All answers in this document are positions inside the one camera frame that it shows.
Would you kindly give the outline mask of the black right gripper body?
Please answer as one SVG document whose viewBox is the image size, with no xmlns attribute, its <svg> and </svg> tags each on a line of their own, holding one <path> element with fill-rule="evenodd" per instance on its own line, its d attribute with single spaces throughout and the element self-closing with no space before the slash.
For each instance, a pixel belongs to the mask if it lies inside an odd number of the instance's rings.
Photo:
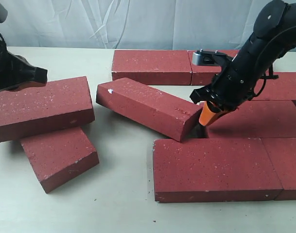
<svg viewBox="0 0 296 233">
<path fill-rule="evenodd" d="M 223 65 L 210 84 L 192 91 L 193 103 L 210 101 L 222 111 L 233 111 L 247 99 L 255 96 L 253 89 L 274 61 L 287 52 L 276 41 L 249 37 L 233 60 Z"/>
</svg>

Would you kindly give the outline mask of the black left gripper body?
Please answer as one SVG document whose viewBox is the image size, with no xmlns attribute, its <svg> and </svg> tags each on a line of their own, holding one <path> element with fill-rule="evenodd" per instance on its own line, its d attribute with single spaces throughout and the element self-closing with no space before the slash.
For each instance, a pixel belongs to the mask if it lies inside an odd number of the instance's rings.
<svg viewBox="0 0 296 233">
<path fill-rule="evenodd" d="M 7 50 L 0 40 L 0 92 L 19 91 L 28 87 L 46 85 L 48 71 L 31 65 L 24 57 Z"/>
</svg>

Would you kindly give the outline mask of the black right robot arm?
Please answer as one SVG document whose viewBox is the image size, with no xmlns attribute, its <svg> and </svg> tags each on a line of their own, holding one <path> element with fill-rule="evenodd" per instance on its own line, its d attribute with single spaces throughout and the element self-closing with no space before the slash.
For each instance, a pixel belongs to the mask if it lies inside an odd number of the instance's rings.
<svg viewBox="0 0 296 233">
<path fill-rule="evenodd" d="M 211 83 L 192 91 L 193 103 L 204 102 L 199 123 L 209 126 L 247 100 L 259 96 L 258 80 L 276 80 L 273 63 L 296 48 L 296 2 L 272 0 L 258 14 L 253 32 L 235 57 L 219 51 L 198 50 L 192 55 L 196 66 L 220 66 Z"/>
</svg>

